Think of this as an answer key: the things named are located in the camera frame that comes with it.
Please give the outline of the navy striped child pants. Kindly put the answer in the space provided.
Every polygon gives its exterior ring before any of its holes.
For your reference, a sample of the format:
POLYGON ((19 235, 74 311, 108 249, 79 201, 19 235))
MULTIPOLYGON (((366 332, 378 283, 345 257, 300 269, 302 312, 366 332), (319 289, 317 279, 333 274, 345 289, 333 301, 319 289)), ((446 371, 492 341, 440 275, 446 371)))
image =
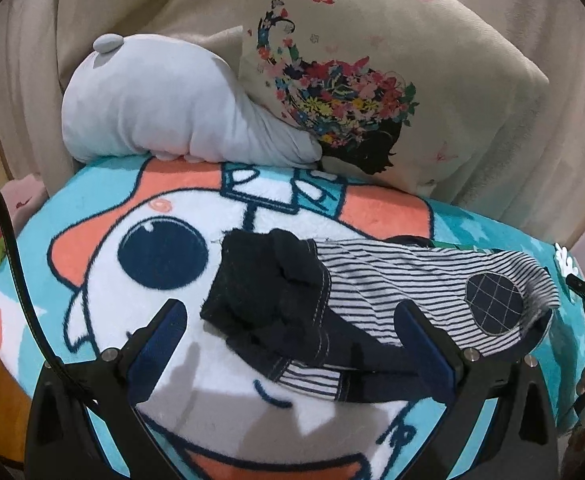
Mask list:
POLYGON ((395 330, 400 301, 463 352, 511 362, 559 306, 550 272, 523 252, 274 230, 227 233, 221 255, 201 317, 272 382, 338 402, 431 398, 395 330))

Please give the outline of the white hair clip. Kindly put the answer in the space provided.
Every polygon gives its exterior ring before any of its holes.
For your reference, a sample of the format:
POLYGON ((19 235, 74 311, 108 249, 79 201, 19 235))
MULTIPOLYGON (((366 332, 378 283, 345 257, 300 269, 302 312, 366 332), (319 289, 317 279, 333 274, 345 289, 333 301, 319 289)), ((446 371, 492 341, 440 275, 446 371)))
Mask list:
POLYGON ((580 269, 577 261, 570 255, 569 250, 561 244, 554 244, 554 261, 557 267, 558 273, 561 274, 562 278, 567 278, 568 275, 574 275, 579 278, 580 269))

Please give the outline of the cartoon dog fleece blanket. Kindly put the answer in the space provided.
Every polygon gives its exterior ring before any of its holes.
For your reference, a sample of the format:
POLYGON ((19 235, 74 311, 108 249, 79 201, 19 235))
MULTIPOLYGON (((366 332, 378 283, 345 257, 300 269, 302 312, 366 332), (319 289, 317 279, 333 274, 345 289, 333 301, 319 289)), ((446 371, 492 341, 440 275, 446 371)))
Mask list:
POLYGON ((31 397, 30 479, 554 479, 585 314, 553 246, 457 207, 309 169, 110 158, 48 200, 0 266, 0 358, 31 397), (227 233, 426 238, 523 252, 558 291, 516 361, 463 352, 477 396, 323 399, 261 375, 200 310, 227 233), (100 352, 166 300, 187 327, 149 399, 105 398, 100 352))

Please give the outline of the pink plush toy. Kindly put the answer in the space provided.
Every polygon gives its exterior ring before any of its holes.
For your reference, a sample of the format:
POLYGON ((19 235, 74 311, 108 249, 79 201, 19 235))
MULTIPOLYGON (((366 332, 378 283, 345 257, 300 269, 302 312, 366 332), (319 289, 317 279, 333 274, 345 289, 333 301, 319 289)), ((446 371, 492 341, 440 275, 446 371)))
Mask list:
POLYGON ((1 194, 15 235, 20 234, 30 218, 48 199, 46 187, 39 174, 28 174, 22 179, 8 181, 1 187, 1 194))

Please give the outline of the beige floral cushion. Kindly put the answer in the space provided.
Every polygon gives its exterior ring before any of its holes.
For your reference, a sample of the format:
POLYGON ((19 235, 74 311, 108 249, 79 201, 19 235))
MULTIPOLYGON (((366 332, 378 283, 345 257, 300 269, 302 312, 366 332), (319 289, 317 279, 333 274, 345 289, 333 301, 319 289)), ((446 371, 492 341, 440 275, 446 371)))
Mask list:
POLYGON ((547 90, 457 0, 244 0, 239 78, 324 167, 427 195, 547 90))

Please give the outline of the beige curtain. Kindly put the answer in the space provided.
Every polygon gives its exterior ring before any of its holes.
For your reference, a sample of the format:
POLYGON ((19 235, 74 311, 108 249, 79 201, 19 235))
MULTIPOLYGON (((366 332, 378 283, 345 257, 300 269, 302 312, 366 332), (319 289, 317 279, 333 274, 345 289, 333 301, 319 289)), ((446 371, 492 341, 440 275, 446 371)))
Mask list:
MULTIPOLYGON (((537 107, 435 188, 459 205, 547 240, 585 232, 585 6, 580 0, 459 0, 549 77, 537 107)), ((61 90, 104 32, 158 32, 237 66, 238 0, 1 0, 0 139, 15 177, 59 190, 74 173, 61 90)))

